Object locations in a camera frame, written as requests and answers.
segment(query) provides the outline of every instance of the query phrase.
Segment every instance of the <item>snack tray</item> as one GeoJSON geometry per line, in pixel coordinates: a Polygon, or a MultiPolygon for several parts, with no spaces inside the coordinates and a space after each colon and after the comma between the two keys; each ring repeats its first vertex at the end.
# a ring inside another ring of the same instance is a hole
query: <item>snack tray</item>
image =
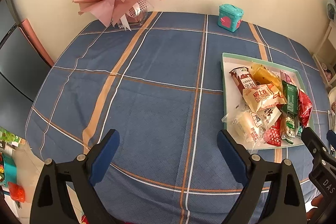
{"type": "MultiPolygon", "coordinates": [[[[302,78],[297,70],[294,70],[294,69],[276,64],[276,63],[252,58],[252,57],[247,57],[247,56],[237,55],[237,54],[223,53],[221,66],[222,66],[222,72],[223,72],[224,114],[234,113],[237,105],[239,105],[239,103],[243,100],[243,97],[241,93],[239,92],[229,72],[237,67],[251,68],[251,65],[253,63],[264,65],[266,68],[274,72],[279,77],[280,77],[280,70],[283,70],[285,73],[287,73],[291,77],[295,85],[299,89],[302,89],[307,94],[302,78]]],[[[315,130],[312,115],[310,116],[309,126],[311,127],[313,131],[315,130]]],[[[243,137],[237,134],[232,123],[227,124],[225,122],[224,129],[227,129],[227,131],[230,133],[230,135],[233,137],[233,139],[237,143],[243,145],[248,150],[253,149],[250,143],[247,143],[243,137]]],[[[302,142],[300,138],[296,137],[291,140],[294,142],[293,144],[290,144],[286,142],[285,140],[282,140],[281,147],[270,145],[268,143],[261,143],[258,147],[255,147],[254,149],[275,149],[275,148],[282,148],[282,147],[289,147],[289,146],[292,147],[292,146],[304,145],[304,143],[302,142]]]]}

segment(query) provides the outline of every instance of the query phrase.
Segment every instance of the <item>metal screw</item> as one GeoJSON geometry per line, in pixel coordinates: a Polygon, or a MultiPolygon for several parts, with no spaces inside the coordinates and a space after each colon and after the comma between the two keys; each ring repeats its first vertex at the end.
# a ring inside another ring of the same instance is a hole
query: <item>metal screw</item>
{"type": "Polygon", "coordinates": [[[289,160],[289,159],[285,159],[283,161],[283,163],[285,163],[285,165],[288,165],[288,166],[291,166],[292,165],[292,162],[289,160]]]}
{"type": "Polygon", "coordinates": [[[46,159],[46,160],[44,161],[44,164],[45,164],[45,165],[51,165],[51,163],[53,163],[53,160],[52,160],[52,159],[46,159]]]}
{"type": "Polygon", "coordinates": [[[86,157],[86,155],[80,154],[80,155],[77,156],[77,160],[78,161],[83,161],[83,160],[85,160],[85,157],[86,157]]]}
{"type": "Polygon", "coordinates": [[[258,154],[253,154],[251,158],[255,161],[260,161],[260,156],[258,154]]]}

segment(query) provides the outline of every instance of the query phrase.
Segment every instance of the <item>tiled floor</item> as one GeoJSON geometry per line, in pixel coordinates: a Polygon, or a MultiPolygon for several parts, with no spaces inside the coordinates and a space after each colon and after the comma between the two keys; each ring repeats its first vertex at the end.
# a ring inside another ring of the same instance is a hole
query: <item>tiled floor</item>
{"type": "MultiPolygon", "coordinates": [[[[35,187],[44,163],[31,152],[27,143],[20,145],[13,152],[12,158],[17,167],[17,184],[21,185],[26,193],[26,202],[21,203],[21,208],[17,209],[17,212],[21,223],[28,224],[35,187]]],[[[68,191],[77,218],[80,220],[82,208],[77,195],[70,187],[68,191]]]]}

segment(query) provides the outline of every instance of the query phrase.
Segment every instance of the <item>blue gripper pad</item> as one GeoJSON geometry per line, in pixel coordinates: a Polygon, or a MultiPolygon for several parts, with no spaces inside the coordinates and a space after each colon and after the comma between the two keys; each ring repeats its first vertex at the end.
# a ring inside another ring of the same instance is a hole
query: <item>blue gripper pad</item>
{"type": "Polygon", "coordinates": [[[333,148],[336,148],[336,134],[334,131],[329,130],[327,132],[327,140],[333,146],[333,148]]]}
{"type": "Polygon", "coordinates": [[[236,149],[231,145],[228,138],[221,131],[217,134],[217,146],[236,182],[240,182],[245,187],[248,182],[246,164],[239,156],[236,149]]]}
{"type": "Polygon", "coordinates": [[[100,154],[97,156],[97,158],[95,159],[95,161],[93,162],[91,166],[91,175],[89,177],[89,182],[92,186],[95,186],[96,183],[102,181],[119,147],[119,144],[120,144],[119,132],[115,130],[114,133],[107,140],[107,142],[101,149],[100,154]]]}

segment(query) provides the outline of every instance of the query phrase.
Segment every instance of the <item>green candy wrapper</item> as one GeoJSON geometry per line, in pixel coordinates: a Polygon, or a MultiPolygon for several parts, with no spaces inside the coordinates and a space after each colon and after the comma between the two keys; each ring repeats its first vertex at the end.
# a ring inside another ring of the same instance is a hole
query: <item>green candy wrapper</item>
{"type": "Polygon", "coordinates": [[[282,107],[282,111],[295,117],[298,112],[297,87],[282,81],[283,93],[287,99],[287,105],[282,107]]]}

